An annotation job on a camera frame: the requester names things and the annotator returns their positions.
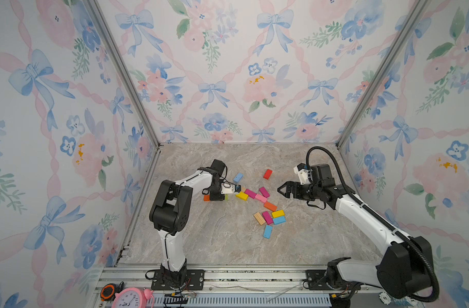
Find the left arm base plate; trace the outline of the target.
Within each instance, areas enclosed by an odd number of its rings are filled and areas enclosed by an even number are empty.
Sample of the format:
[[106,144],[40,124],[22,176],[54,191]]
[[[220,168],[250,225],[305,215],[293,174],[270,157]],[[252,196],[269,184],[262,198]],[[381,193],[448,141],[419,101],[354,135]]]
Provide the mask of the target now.
[[187,269],[184,278],[175,282],[159,271],[154,272],[151,280],[151,290],[154,291],[202,291],[205,283],[205,273],[203,269]]

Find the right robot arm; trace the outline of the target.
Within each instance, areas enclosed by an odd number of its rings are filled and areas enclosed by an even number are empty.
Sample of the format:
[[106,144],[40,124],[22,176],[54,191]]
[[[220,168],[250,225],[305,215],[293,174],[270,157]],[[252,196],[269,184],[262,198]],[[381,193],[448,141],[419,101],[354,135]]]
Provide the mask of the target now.
[[340,290],[351,283],[354,288],[379,287],[395,299],[409,297],[418,302],[434,302],[440,297],[440,284],[433,263],[431,244],[424,237],[413,237],[387,222],[360,199],[346,183],[337,184],[327,164],[295,167],[298,181],[288,181],[277,191],[285,198],[302,200],[312,207],[321,201],[349,219],[379,249],[377,263],[341,257],[328,262],[322,278],[313,286]]

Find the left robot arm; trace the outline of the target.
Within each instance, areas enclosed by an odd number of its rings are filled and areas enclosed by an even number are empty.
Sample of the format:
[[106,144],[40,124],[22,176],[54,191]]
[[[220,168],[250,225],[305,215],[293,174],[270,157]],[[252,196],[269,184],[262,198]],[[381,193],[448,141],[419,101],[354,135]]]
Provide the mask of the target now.
[[199,193],[215,201],[225,200],[223,189],[231,186],[225,181],[226,173],[225,163],[215,159],[209,167],[198,168],[183,179],[161,182],[149,213],[163,252],[158,283],[180,290],[186,287],[188,270],[183,230],[188,223],[192,200]]

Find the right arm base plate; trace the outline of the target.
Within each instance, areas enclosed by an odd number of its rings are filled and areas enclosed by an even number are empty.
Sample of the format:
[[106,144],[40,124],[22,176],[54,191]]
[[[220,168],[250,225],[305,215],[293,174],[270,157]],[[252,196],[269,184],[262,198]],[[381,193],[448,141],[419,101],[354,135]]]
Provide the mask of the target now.
[[311,291],[345,291],[351,290],[357,282],[345,281],[333,269],[308,269],[303,288]]

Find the light blue block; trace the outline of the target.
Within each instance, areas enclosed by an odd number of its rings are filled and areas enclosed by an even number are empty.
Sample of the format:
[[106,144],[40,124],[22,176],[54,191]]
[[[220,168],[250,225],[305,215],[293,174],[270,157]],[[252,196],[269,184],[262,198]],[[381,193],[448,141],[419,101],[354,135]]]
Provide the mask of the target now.
[[238,184],[242,178],[243,178],[243,174],[242,174],[242,173],[238,173],[238,174],[233,178],[233,182],[236,183],[236,184]]

